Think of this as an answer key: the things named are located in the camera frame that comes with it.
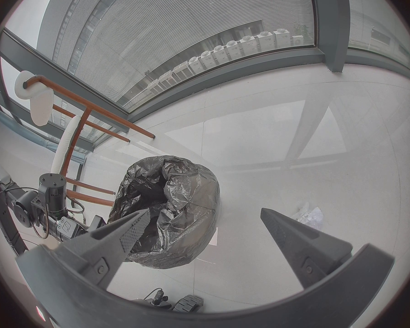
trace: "floor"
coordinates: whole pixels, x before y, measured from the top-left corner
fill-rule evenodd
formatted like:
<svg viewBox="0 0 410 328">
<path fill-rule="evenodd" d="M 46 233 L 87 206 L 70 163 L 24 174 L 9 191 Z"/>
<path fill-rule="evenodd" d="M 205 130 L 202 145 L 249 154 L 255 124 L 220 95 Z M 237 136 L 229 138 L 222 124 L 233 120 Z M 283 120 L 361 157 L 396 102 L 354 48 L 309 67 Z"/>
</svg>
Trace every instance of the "floor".
<svg viewBox="0 0 410 328">
<path fill-rule="evenodd" d="M 357 65 L 342 74 L 324 65 L 279 69 L 204 90 L 137 125 L 156 138 L 131 130 L 130 144 L 109 139 L 88 155 L 82 181 L 116 191 L 139 159 L 185 157 L 219 180 L 218 233 L 216 245 L 185 266 L 124 263 L 110 292 L 135 299 L 163 287 L 169 302 L 193 293 L 204 299 L 204 312 L 295 294 L 302 287 L 260 210 L 292 216 L 305 202 L 322 210 L 322 231 L 349 241 L 354 252 L 372 243 L 396 257 L 390 297 L 410 271 L 409 79 Z M 88 205 L 87 221 L 107 219 L 109 211 Z"/>
</svg>

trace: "crumpled plastic wrapper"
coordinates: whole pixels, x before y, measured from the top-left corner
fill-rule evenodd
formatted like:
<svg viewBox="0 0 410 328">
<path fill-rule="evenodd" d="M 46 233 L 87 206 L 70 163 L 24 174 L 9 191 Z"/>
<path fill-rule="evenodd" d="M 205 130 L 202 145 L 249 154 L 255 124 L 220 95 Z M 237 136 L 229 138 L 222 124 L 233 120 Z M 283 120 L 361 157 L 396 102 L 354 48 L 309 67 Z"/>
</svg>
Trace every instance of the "crumpled plastic wrapper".
<svg viewBox="0 0 410 328">
<path fill-rule="evenodd" d="M 310 226 L 318 231 L 323 227 L 323 213 L 316 207 L 310 211 L 308 202 L 299 209 L 299 211 L 292 216 L 292 219 L 303 223 L 304 225 Z"/>
<path fill-rule="evenodd" d="M 205 249 L 219 204 L 219 183 L 208 168 L 177 156 L 151 156 L 128 168 L 108 223 L 148 208 L 150 224 L 125 261 L 170 269 Z"/>
</svg>

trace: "black trash bag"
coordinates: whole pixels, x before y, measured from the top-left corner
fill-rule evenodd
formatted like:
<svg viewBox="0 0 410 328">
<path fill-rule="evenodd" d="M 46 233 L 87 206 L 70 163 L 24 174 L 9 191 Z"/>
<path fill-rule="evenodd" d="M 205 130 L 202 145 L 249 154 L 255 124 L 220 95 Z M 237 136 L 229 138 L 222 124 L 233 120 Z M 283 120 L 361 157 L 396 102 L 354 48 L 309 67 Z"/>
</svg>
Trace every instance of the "black trash bag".
<svg viewBox="0 0 410 328">
<path fill-rule="evenodd" d="M 151 156 L 131 165 L 108 223 L 148 208 L 150 224 L 125 261 L 155 269 L 190 263 L 214 235 L 220 188 L 206 167 L 177 156 Z"/>
</svg>

